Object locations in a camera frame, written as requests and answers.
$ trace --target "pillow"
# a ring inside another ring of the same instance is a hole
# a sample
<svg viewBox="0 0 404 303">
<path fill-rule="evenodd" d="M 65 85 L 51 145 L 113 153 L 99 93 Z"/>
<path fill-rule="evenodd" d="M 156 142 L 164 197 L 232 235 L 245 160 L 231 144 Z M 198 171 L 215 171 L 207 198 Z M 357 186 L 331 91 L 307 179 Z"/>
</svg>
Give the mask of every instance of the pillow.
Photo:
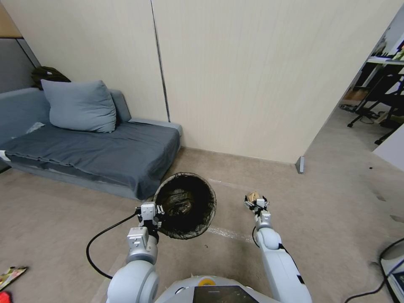
<svg viewBox="0 0 404 303">
<path fill-rule="evenodd" d="M 115 130 L 116 109 L 104 82 L 41 82 L 54 126 L 99 133 Z"/>
</svg>

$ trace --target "floor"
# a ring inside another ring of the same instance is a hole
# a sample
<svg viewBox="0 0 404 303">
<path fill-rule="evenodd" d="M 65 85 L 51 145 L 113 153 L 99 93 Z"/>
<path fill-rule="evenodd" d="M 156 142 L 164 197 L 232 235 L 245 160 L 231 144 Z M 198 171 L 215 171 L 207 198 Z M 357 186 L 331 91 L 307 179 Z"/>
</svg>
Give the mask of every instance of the floor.
<svg viewBox="0 0 404 303">
<path fill-rule="evenodd" d="M 386 129 L 360 122 L 347 128 L 352 117 L 340 109 L 332 114 L 307 151 L 304 175 L 290 164 L 182 149 L 167 176 L 203 176 L 216 192 L 217 213 L 211 229 L 195 239 L 160 237 L 159 293 L 191 274 L 211 274 L 270 295 L 250 239 L 253 215 L 242 203 L 252 190 L 271 202 L 273 226 L 313 302 L 340 303 L 376 288 L 378 253 L 403 236 L 404 172 L 371 153 Z M 0 175 L 0 192 L 0 270 L 30 267 L 8 288 L 15 302 L 102 302 L 108 280 L 87 263 L 86 244 L 130 215 L 136 201 L 13 169 Z M 136 225 L 126 222 L 93 244 L 99 267 L 113 274 L 124 264 L 125 236 Z M 355 302 L 391 300 L 383 290 Z"/>
</svg>

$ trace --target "sofa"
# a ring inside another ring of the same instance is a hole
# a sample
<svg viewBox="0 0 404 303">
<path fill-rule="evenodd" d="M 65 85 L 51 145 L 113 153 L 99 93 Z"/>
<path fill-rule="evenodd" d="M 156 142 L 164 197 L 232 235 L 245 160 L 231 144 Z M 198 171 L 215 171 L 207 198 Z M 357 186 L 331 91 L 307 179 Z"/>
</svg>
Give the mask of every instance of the sofa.
<svg viewBox="0 0 404 303">
<path fill-rule="evenodd" d="M 117 118 L 110 133 L 53 126 L 37 88 L 0 94 L 1 165 L 130 199 L 153 195 L 181 147 L 182 128 L 132 118 L 123 94 L 109 92 Z"/>
</svg>

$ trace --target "black trash bin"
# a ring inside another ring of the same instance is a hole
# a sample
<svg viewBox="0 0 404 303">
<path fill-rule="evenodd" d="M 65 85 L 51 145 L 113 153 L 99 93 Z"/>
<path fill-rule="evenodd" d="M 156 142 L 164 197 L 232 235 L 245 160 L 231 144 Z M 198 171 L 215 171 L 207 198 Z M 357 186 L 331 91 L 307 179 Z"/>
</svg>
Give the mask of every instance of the black trash bin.
<svg viewBox="0 0 404 303">
<path fill-rule="evenodd" d="M 165 212 L 159 229 L 175 239 L 204 233 L 216 213 L 216 195 L 210 184 L 194 173 L 176 173 L 165 180 L 153 198 Z"/>
</svg>

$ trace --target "beige wall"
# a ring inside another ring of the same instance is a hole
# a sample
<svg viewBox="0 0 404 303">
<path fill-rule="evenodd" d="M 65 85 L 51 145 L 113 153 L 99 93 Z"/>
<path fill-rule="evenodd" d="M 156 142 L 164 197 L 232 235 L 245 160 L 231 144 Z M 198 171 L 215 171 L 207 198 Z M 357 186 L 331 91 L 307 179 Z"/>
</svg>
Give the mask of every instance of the beige wall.
<svg viewBox="0 0 404 303">
<path fill-rule="evenodd" d="M 153 1 L 170 117 L 184 145 L 295 162 L 401 4 Z"/>
<path fill-rule="evenodd" d="M 0 38 L 21 38 L 21 33 L 0 3 Z"/>
<path fill-rule="evenodd" d="M 123 91 L 132 116 L 167 121 L 149 0 L 2 0 L 42 65 Z"/>
</svg>

